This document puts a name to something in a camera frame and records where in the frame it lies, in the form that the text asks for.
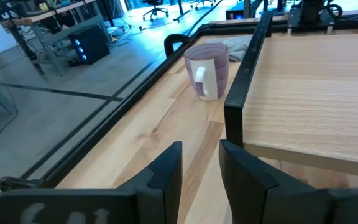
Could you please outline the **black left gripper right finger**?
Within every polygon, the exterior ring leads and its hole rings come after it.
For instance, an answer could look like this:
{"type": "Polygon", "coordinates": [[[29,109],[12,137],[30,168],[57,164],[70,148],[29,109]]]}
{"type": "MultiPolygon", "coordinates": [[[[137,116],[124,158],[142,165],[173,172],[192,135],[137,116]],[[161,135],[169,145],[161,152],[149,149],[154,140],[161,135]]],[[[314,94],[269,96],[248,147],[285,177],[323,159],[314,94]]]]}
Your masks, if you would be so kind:
{"type": "Polygon", "coordinates": [[[358,188],[314,188],[228,140],[219,165],[234,223],[358,223],[358,188]]]}

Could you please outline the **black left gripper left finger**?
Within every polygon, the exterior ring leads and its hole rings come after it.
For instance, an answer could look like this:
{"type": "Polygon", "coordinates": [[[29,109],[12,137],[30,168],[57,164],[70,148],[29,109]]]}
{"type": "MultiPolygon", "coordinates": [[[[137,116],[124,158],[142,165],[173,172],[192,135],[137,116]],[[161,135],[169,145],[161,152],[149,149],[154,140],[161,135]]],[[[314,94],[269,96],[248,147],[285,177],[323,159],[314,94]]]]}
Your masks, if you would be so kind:
{"type": "Polygon", "coordinates": [[[0,194],[0,223],[176,223],[182,143],[115,189],[16,189],[0,194]]]}

